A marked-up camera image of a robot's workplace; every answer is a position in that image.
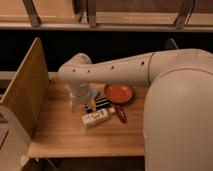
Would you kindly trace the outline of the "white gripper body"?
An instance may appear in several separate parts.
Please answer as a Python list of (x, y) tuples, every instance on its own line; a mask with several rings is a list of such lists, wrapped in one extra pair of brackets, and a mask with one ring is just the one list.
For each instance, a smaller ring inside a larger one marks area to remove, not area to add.
[(71, 101), (76, 104), (87, 104), (92, 98), (91, 89), (87, 83), (67, 84), (66, 89), (69, 91)]

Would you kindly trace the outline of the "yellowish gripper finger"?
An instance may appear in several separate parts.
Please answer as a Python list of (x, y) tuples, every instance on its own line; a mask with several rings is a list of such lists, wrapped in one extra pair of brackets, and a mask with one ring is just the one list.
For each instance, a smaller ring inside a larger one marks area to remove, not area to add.
[(91, 106), (91, 109), (92, 109), (93, 112), (97, 111), (97, 109), (96, 109), (96, 102), (95, 102), (94, 98), (91, 99), (90, 106)]

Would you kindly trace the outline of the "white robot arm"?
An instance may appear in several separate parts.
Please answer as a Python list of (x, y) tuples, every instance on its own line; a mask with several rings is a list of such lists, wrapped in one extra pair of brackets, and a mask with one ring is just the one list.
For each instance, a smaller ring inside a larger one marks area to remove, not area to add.
[(91, 83), (146, 86), (145, 171), (213, 171), (213, 53), (167, 50), (97, 64), (79, 53), (58, 74), (79, 103)]

